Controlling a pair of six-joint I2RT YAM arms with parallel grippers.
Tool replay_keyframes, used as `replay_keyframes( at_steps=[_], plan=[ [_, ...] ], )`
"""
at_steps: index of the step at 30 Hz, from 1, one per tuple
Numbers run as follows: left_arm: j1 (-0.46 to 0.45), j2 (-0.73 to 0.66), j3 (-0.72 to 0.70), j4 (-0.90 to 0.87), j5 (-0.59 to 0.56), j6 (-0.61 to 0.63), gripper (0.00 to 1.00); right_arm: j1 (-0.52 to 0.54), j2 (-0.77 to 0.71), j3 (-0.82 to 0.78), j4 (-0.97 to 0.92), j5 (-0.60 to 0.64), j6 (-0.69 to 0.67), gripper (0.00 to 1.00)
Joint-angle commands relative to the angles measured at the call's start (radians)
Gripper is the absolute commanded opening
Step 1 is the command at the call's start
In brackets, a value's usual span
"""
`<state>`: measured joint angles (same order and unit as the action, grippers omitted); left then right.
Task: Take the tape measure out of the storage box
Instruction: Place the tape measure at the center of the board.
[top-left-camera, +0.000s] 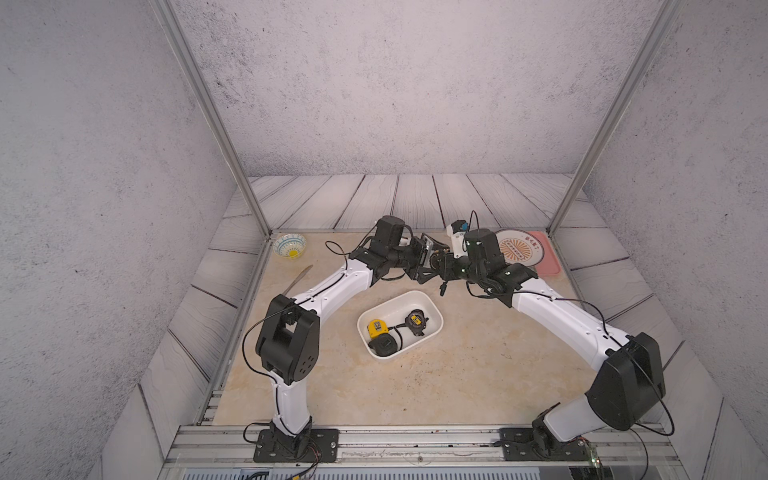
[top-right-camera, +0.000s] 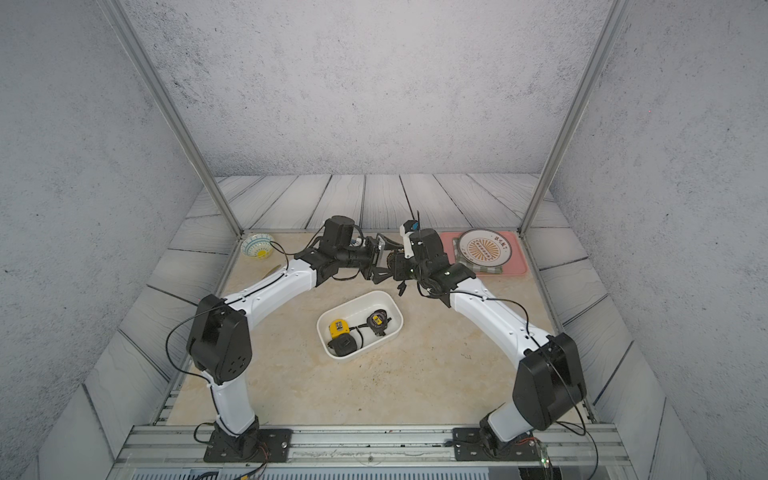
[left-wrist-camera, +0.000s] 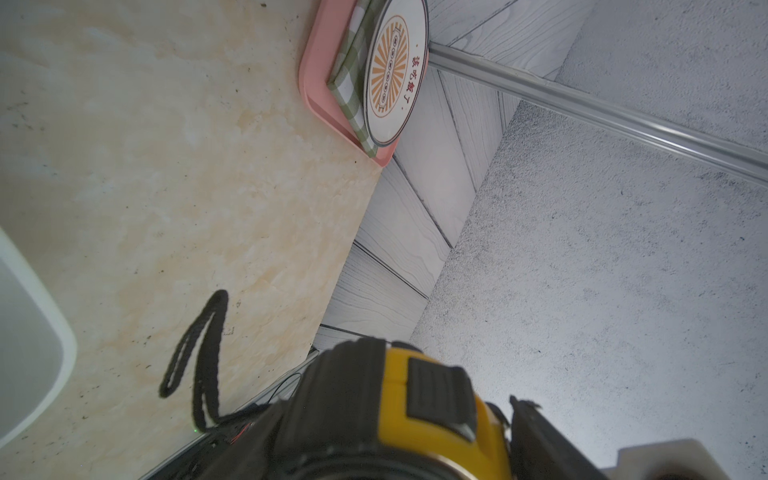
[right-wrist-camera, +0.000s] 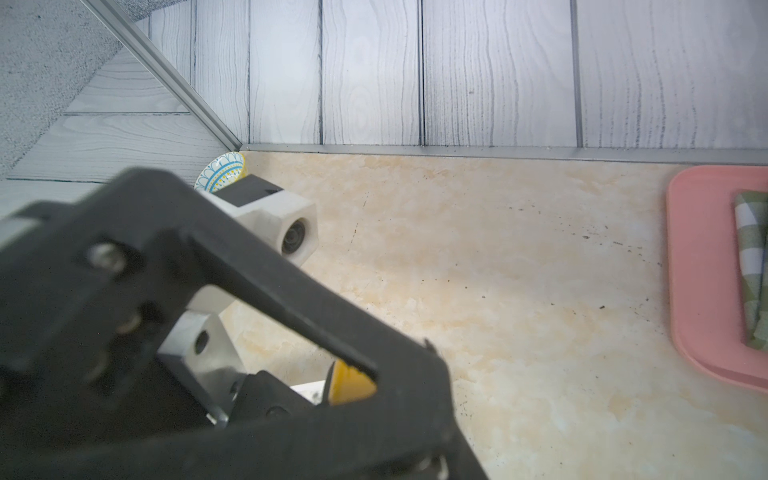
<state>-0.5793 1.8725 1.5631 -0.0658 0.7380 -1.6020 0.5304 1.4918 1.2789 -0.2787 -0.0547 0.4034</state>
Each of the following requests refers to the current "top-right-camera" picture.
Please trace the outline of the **black yellow tape measure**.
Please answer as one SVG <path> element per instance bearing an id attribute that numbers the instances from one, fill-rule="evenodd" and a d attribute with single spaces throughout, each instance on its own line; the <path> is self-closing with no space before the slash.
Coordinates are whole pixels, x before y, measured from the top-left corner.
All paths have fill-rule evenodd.
<path id="1" fill-rule="evenodd" d="M 385 309 L 377 309 L 366 319 L 366 325 L 378 337 L 386 335 L 391 318 Z"/>

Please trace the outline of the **white plastic storage box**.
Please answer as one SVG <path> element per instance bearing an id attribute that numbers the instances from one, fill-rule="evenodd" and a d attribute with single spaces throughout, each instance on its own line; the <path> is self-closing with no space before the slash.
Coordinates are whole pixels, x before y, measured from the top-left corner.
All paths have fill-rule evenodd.
<path id="1" fill-rule="evenodd" d="M 394 340 L 403 325 L 403 314 L 393 298 L 377 290 L 324 312 L 316 330 L 326 355 L 346 362 Z"/>

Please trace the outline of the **large black tape measure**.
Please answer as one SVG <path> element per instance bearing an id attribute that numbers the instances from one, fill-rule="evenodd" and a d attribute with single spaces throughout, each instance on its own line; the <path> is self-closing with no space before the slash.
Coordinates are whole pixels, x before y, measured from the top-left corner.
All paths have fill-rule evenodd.
<path id="1" fill-rule="evenodd" d="M 342 333 L 341 335 L 332 338 L 328 342 L 327 347 L 332 355 L 337 358 L 346 357 L 358 350 L 357 341 L 350 333 Z"/>

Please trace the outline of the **round black tape measure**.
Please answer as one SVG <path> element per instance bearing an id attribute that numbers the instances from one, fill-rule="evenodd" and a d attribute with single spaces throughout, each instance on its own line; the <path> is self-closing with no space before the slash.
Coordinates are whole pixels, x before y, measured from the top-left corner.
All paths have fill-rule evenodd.
<path id="1" fill-rule="evenodd" d="M 409 260 L 404 257 L 404 252 L 393 251 L 387 257 L 387 268 L 393 272 L 392 278 L 396 281 L 410 278 Z"/>

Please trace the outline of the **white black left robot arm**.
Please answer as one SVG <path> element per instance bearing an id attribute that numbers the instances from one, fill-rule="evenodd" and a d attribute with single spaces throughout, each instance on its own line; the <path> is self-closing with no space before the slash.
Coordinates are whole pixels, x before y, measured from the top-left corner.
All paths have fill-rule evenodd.
<path id="1" fill-rule="evenodd" d="M 354 220 L 334 215 L 304 249 L 288 253 L 277 272 L 239 293 L 200 301 L 190 319 L 187 351 L 211 392 L 219 437 L 237 445 L 254 439 L 259 430 L 244 377 L 252 359 L 250 333 L 259 322 L 341 269 L 354 269 L 375 284 L 393 278 L 400 271 L 397 264 L 412 255 L 410 229 L 402 227 L 400 234 L 400 242 L 367 237 Z"/>

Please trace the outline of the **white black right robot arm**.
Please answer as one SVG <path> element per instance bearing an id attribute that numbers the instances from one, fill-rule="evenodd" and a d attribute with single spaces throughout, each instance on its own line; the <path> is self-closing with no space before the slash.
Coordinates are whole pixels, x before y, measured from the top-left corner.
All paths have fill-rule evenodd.
<path id="1" fill-rule="evenodd" d="M 577 407 L 587 394 L 576 343 L 530 323 L 526 310 L 492 295 L 474 271 L 452 264 L 440 235 L 409 220 L 400 227 L 402 246 L 389 256 L 393 278 L 414 281 L 419 294 L 437 299 L 472 321 L 515 365 L 512 399 L 480 421 L 481 442 L 492 456 L 520 444 Z"/>

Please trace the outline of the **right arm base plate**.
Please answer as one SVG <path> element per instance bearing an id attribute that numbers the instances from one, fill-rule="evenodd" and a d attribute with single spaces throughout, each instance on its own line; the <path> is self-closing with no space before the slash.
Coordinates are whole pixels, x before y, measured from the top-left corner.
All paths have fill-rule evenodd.
<path id="1" fill-rule="evenodd" d="M 538 442 L 531 431 L 509 441 L 498 439 L 490 428 L 464 427 L 452 430 L 450 445 L 459 462 L 534 462 L 542 459 Z"/>

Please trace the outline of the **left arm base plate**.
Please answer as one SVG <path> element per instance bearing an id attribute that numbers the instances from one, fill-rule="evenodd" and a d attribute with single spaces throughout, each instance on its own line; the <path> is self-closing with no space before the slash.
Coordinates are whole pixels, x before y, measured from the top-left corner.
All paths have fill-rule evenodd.
<path id="1" fill-rule="evenodd" d="M 208 440 L 205 463 L 286 463 L 291 446 L 291 429 L 250 429 L 231 436 L 219 425 Z"/>

